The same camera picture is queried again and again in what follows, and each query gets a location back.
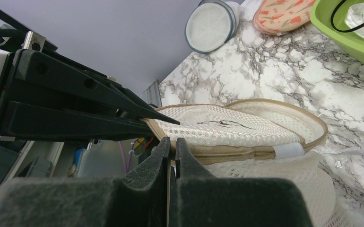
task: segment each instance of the pink patterned pouch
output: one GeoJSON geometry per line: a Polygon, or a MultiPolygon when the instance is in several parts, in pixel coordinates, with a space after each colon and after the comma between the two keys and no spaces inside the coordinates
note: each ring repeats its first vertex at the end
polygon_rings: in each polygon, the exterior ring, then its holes
{"type": "Polygon", "coordinates": [[[316,0],[264,0],[254,14],[254,28],[264,34],[278,35],[295,30],[310,21],[316,0]]]}

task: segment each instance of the red wire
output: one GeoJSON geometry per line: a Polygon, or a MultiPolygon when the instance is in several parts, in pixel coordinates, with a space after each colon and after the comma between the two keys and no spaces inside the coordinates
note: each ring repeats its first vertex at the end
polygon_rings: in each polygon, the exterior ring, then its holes
{"type": "Polygon", "coordinates": [[[147,147],[150,145],[150,143],[151,142],[153,142],[153,140],[154,140],[154,137],[152,137],[151,139],[150,139],[150,141],[145,145],[145,149],[147,149],[147,147]]]}

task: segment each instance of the green plastic bowl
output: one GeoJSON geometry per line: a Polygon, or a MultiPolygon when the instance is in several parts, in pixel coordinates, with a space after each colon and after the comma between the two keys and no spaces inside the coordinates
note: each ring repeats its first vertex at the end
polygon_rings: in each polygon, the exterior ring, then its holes
{"type": "MultiPolygon", "coordinates": [[[[311,22],[326,36],[334,40],[348,54],[364,63],[364,39],[354,32],[341,33],[332,28],[330,18],[332,11],[341,0],[317,0],[310,13],[311,22]]],[[[362,3],[364,0],[348,0],[338,10],[334,17],[335,26],[346,30],[345,16],[350,6],[362,3]]]]}

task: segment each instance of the gray wall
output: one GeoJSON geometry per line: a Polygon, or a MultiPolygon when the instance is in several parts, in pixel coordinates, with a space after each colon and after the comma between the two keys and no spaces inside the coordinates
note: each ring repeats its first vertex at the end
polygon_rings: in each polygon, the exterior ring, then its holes
{"type": "Polygon", "coordinates": [[[183,30],[199,2],[0,0],[0,9],[47,37],[60,54],[140,95],[191,52],[183,30]]]}

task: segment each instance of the marble countertop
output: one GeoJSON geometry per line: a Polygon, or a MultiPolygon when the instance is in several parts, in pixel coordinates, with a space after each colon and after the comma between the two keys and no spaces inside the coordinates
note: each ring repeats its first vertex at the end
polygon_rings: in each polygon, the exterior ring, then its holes
{"type": "MultiPolygon", "coordinates": [[[[246,0],[233,39],[209,55],[193,52],[160,84],[163,106],[284,101],[328,125],[327,147],[364,149],[364,65],[311,24],[283,36],[260,34],[251,23],[260,4],[246,0]]],[[[326,157],[321,167],[355,224],[364,226],[364,154],[326,157]]]]}

